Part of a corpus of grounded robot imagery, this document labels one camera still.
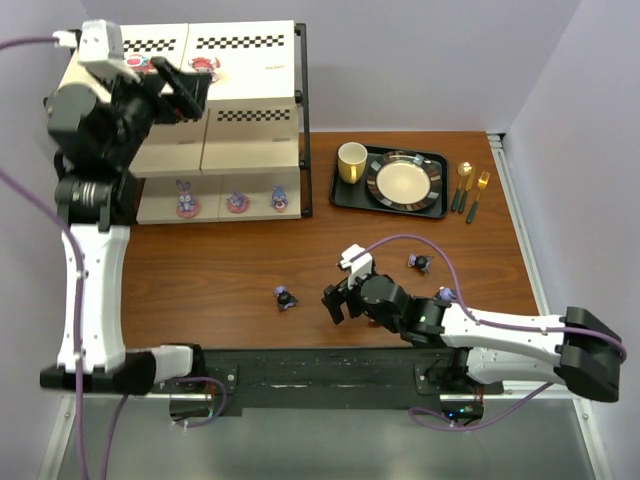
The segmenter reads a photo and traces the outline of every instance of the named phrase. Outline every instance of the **toy figure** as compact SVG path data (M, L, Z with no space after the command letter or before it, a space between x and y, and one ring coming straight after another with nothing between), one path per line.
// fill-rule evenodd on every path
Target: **toy figure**
M180 218L193 218L200 213L200 204L196 201L193 195L191 195L191 182L182 182L176 180L176 185L180 189L180 196L178 197L178 206L176 207L176 213Z
M220 78L216 73L216 68L220 68L220 60L217 57L212 59L205 57L197 57L189 60L189 66L196 72L209 72L211 74L211 83L215 83Z
M295 306L296 303L298 303L296 297L291 295L287 291L287 287L285 287L284 285L280 285L279 287L277 287L273 293L275 293L276 295L276 298L278 300L278 308L281 312L284 312L287 308L291 308Z
M271 194L271 206L275 208L276 212L282 213L287 209L289 200L287 200L287 194L284 192L284 186L274 185L273 193Z
M432 261L433 257L425 257L423 255L415 256L412 253L411 255L409 255L408 265L412 268L417 268L422 273L429 273L429 267L431 266Z
M151 65L148 57L134 53L127 58L127 66L136 72L153 73L156 69Z
M250 205L249 197L233 190L233 195L227 198L227 210L231 213L246 212Z
M442 300L443 302L454 302L458 298L458 294L455 290L447 287L440 287L438 293L436 293L436 300Z

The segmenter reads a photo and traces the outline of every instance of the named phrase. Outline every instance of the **black metal shelf frame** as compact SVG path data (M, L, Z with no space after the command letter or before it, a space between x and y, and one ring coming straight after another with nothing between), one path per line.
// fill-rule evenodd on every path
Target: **black metal shelf frame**
M307 63L307 25L295 24L296 36L300 38L300 64L302 90L296 90L296 104L302 108L304 148L300 152L300 171L307 179L307 206L301 210L303 217L313 216L313 189L311 185L311 132L309 127L309 70Z

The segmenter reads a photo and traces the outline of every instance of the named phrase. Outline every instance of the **wooden tabletop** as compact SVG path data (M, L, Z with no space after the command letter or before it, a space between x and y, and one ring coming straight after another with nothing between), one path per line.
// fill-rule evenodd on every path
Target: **wooden tabletop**
M458 163L491 172L471 225L466 214L442 220L363 212L333 206L329 185L338 147L356 141L443 154L450 199ZM367 319L339 326L320 303L344 274L335 266L354 243L368 246L392 234L428 237L451 257L468 305L514 314L536 306L486 134L482 132L315 133L312 135L314 216L300 220L134 226L127 250L122 325L128 347L194 342L208 348L402 345ZM442 259L431 273L407 267L422 244L396 241L374 252L379 273L409 293L433 295L451 276ZM279 312L273 290L284 284L299 303Z

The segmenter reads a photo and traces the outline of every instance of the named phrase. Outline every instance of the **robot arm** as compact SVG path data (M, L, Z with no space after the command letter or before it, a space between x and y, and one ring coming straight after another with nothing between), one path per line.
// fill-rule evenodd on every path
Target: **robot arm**
M62 46L71 37L56 32ZM155 123L201 118L211 74L184 73L166 59L151 59L157 73L138 74L124 62L120 27L104 20L83 24L79 62L110 85L104 103L90 87L70 84L48 103L49 135L56 154L58 215L70 226L84 255L82 345L85 390L148 393L155 383L206 373L198 345L164 345L126 351L120 324L122 267L135 223L138 183L128 168ZM162 94L169 84L172 93ZM71 167L62 164L65 157ZM63 235L67 257L65 331L56 365L43 370L45 388L74 389L73 345L76 259Z
M335 324L365 314L418 348L460 351L452 365L455 381L470 386L503 380L564 384L573 393L603 402L618 399L619 352L609 344L553 329L580 327L619 339L587 310L569 307L564 316L520 316L472 310L477 319L536 327L538 331L494 328L469 318L457 303L406 293L388 275L379 275L371 254L353 245L338 266L348 272L324 291L323 303Z

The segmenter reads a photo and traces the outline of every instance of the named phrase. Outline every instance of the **plate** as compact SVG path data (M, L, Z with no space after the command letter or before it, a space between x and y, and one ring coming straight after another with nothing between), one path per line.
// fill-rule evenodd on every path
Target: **plate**
M419 153L387 152L369 165L367 188L381 204L415 212L440 198L442 176L436 164Z

